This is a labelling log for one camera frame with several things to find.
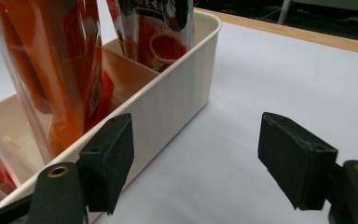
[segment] black clamp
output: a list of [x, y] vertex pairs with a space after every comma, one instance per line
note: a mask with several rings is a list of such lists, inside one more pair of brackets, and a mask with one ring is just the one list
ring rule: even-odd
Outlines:
[[258, 158], [300, 210], [332, 204], [331, 224], [358, 224], [358, 161], [336, 164], [338, 150], [289, 118], [264, 113]]

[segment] white tabletop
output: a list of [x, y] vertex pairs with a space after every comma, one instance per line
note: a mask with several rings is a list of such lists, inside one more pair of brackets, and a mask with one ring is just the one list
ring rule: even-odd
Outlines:
[[336, 147], [338, 164], [358, 160], [358, 53], [224, 23], [209, 103], [95, 223], [328, 223], [329, 203], [295, 211], [257, 158], [265, 111]]

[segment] white plastic tray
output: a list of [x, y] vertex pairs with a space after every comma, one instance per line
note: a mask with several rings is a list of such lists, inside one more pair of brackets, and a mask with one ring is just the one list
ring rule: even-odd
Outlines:
[[[133, 76], [131, 80], [138, 80], [138, 82], [132, 83], [128, 81], [129, 79], [115, 77], [114, 95], [120, 106], [50, 164], [77, 161], [79, 150], [108, 119], [119, 114], [131, 113], [135, 158], [126, 186], [146, 167], [198, 113], [209, 98], [217, 37], [222, 22], [208, 13], [197, 11], [194, 16], [196, 46], [159, 75], [153, 75], [153, 71], [138, 63], [126, 61], [133, 65], [131, 67], [135, 67], [131, 73]], [[120, 57], [121, 51], [117, 41], [109, 42], [104, 47]], [[33, 145], [31, 130], [22, 114], [16, 95], [11, 95], [0, 102], [0, 132], [2, 130], [5, 132], [1, 137], [10, 136], [20, 148]], [[0, 207], [31, 194], [36, 178], [37, 174], [21, 184], [0, 202]]]

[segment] orange food package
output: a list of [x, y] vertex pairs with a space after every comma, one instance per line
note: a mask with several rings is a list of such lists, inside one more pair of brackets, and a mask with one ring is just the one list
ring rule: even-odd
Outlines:
[[97, 0], [0, 0], [0, 49], [45, 162], [109, 111]]
[[162, 72], [193, 47], [192, 0], [106, 0], [127, 57]]

